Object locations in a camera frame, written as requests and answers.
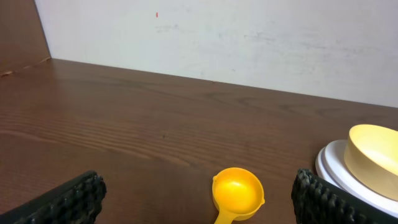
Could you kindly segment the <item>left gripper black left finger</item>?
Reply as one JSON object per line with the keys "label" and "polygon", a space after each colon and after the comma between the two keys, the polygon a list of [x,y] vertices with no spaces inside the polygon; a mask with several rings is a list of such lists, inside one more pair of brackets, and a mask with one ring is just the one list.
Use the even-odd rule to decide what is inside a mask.
{"label": "left gripper black left finger", "polygon": [[10,224],[94,224],[102,210],[106,184],[90,170],[68,182],[1,214],[1,223]]}

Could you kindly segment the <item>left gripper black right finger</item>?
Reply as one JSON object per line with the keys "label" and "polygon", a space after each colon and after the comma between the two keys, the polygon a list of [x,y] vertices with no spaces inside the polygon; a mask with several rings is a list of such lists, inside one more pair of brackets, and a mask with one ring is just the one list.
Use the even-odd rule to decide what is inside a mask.
{"label": "left gripper black right finger", "polygon": [[299,169],[291,198],[297,224],[397,224],[397,218]]}

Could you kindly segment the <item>yellow measuring scoop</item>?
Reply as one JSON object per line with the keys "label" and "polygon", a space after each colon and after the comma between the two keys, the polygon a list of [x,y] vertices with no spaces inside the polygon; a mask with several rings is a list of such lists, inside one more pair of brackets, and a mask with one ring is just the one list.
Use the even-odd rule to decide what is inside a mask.
{"label": "yellow measuring scoop", "polygon": [[218,210],[215,224],[247,220],[265,203],[260,180],[252,172],[239,167],[230,167],[216,174],[211,191]]}

